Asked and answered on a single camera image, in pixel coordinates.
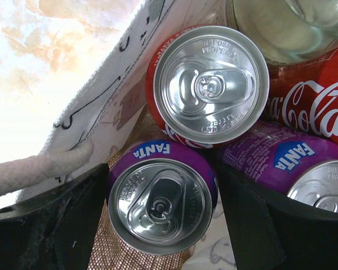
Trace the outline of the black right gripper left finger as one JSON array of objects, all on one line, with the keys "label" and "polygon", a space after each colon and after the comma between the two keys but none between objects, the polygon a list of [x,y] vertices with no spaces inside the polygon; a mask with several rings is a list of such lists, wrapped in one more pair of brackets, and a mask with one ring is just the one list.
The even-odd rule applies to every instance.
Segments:
[{"label": "black right gripper left finger", "polygon": [[0,209],[0,269],[87,269],[106,194],[107,164]]}]

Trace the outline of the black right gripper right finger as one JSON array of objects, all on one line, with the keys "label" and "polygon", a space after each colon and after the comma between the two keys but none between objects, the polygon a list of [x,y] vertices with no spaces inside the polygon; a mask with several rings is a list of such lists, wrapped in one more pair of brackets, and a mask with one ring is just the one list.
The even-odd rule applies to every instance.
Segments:
[{"label": "black right gripper right finger", "polygon": [[217,167],[238,269],[338,269],[338,213],[270,190],[236,169]]}]

